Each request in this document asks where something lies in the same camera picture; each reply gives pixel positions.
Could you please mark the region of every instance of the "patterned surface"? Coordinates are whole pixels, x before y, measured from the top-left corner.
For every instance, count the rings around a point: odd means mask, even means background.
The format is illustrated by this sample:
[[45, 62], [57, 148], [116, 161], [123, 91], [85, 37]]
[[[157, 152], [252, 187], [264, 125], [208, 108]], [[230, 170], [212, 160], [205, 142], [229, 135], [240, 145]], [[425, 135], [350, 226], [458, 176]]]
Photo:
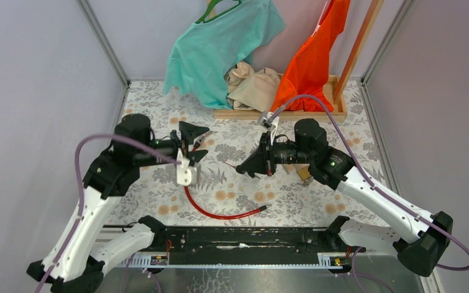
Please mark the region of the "patterned surface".
[[[124, 225], [144, 215], [154, 215], [166, 225], [243, 225], [243, 226], [328, 226], [337, 215], [385, 225], [362, 204], [334, 192], [317, 182], [304, 187], [295, 169], [285, 172], [278, 166], [273, 177], [261, 179], [240, 175], [224, 164], [242, 162], [256, 147], [263, 129], [255, 121], [215, 120], [213, 110], [200, 105], [190, 95], [180, 96], [177, 90], [162, 93], [163, 82], [136, 81], [131, 84], [125, 114], [142, 113], [150, 117], [156, 137], [163, 138], [178, 128], [180, 120], [207, 126], [212, 130], [202, 148], [209, 150], [200, 163], [198, 185], [190, 192], [203, 209], [230, 215], [269, 205], [267, 211], [233, 221], [207, 218], [196, 211], [181, 186], [175, 184], [175, 167], [144, 167], [141, 177], [113, 210], [107, 223]], [[357, 83], [350, 81], [344, 90], [348, 116], [341, 129], [357, 158], [375, 178], [384, 181], [379, 153], [373, 141]], [[344, 149], [331, 123], [320, 123], [327, 130], [329, 144]], [[294, 122], [280, 123], [278, 134], [294, 137]]]

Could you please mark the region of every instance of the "white panel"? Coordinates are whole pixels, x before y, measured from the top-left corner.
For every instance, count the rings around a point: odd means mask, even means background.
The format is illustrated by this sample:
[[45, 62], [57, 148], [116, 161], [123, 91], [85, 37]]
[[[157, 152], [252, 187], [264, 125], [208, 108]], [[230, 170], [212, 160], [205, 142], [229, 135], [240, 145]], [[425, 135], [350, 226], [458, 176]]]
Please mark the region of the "white panel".
[[112, 129], [122, 90], [76, 1], [0, 1], [0, 292], [34, 291], [26, 268], [78, 201], [75, 147]]
[[[469, 1], [418, 1], [368, 85], [403, 196], [447, 212], [469, 247]], [[469, 260], [451, 244], [440, 262]], [[469, 271], [438, 272], [469, 292]]]
[[[403, 0], [386, 0], [363, 48], [353, 76], [362, 76], [371, 62]], [[272, 43], [257, 49], [256, 69], [284, 72], [302, 43], [313, 32], [325, 1], [274, 0], [286, 28]], [[343, 34], [334, 44], [330, 72], [340, 74], [371, 0], [353, 0]], [[90, 0], [103, 30], [129, 78], [164, 78], [173, 43], [206, 10], [205, 0]], [[218, 4], [217, 13], [234, 1]]]

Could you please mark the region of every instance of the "teal shirt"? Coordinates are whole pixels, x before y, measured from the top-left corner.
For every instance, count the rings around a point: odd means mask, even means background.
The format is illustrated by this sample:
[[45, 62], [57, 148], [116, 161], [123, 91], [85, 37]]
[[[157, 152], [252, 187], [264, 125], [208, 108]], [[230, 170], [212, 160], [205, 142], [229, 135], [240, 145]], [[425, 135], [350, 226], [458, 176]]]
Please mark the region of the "teal shirt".
[[181, 95], [193, 93], [205, 107], [231, 109], [225, 73], [284, 28], [271, 0], [245, 0], [210, 22], [192, 24], [168, 58], [164, 93], [178, 87]]

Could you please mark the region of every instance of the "red hose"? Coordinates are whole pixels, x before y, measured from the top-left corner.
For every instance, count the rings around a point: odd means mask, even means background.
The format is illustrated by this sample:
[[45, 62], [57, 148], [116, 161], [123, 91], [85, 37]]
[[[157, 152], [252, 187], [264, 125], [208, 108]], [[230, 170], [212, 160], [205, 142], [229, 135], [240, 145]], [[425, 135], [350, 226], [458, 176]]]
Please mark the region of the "red hose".
[[184, 187], [184, 191], [186, 191], [187, 199], [189, 200], [191, 205], [193, 205], [195, 207], [195, 209], [197, 209], [202, 214], [207, 215], [208, 217], [214, 218], [214, 219], [217, 219], [217, 220], [240, 219], [240, 218], [243, 218], [243, 217], [248, 217], [250, 215], [257, 214], [259, 212], [263, 212], [267, 209], [267, 206], [260, 206], [259, 208], [255, 209], [255, 210], [252, 210], [250, 212], [245, 212], [245, 213], [239, 214], [239, 215], [215, 215], [215, 214], [204, 211], [201, 207], [198, 206], [198, 204], [191, 197], [191, 194], [189, 193], [189, 189], [187, 188], [187, 186]]

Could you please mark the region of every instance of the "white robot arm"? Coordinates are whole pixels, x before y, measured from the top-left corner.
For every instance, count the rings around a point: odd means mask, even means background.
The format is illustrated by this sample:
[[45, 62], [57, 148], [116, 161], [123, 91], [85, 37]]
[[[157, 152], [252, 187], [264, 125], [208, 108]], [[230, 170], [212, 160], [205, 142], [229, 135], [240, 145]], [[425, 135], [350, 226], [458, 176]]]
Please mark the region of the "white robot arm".
[[[274, 137], [271, 131], [275, 132], [277, 127], [276, 120], [269, 123], [271, 117], [272, 113], [264, 113], [260, 118], [267, 132], [261, 135], [259, 147], [236, 171], [247, 172], [249, 176], [255, 173], [271, 176], [277, 164], [309, 164], [308, 171], [317, 182], [354, 198], [390, 225], [372, 226], [339, 216], [329, 231], [348, 246], [396, 256], [412, 272], [428, 277], [449, 245], [449, 239], [420, 218], [431, 219], [432, 224], [449, 234], [452, 218], [444, 212], [432, 214], [411, 204], [362, 170], [365, 178], [350, 156], [328, 145], [325, 129], [314, 119], [302, 119], [294, 125], [295, 141], [271, 141]], [[378, 189], [391, 199], [384, 198]], [[412, 213], [391, 200], [408, 207]]]
[[[208, 132], [208, 128], [180, 122], [181, 138], [176, 131], [170, 139], [156, 140], [151, 137], [148, 117], [140, 114], [128, 115], [116, 126], [116, 135], [132, 138], [149, 145], [180, 164], [176, 166], [176, 181], [183, 186], [194, 184], [197, 168], [194, 164], [208, 151], [188, 151], [193, 140]], [[135, 224], [127, 233], [101, 247], [92, 250], [112, 209], [125, 196], [132, 183], [139, 179], [139, 168], [148, 165], [166, 164], [158, 157], [124, 143], [113, 142], [89, 167], [83, 179], [83, 211], [79, 215], [78, 203], [60, 239], [51, 252], [41, 261], [29, 265], [27, 273], [37, 281], [44, 278], [53, 284], [52, 292], [94, 292], [103, 276], [125, 258], [153, 244], [154, 227], [146, 223]], [[73, 224], [79, 220], [77, 228]]]

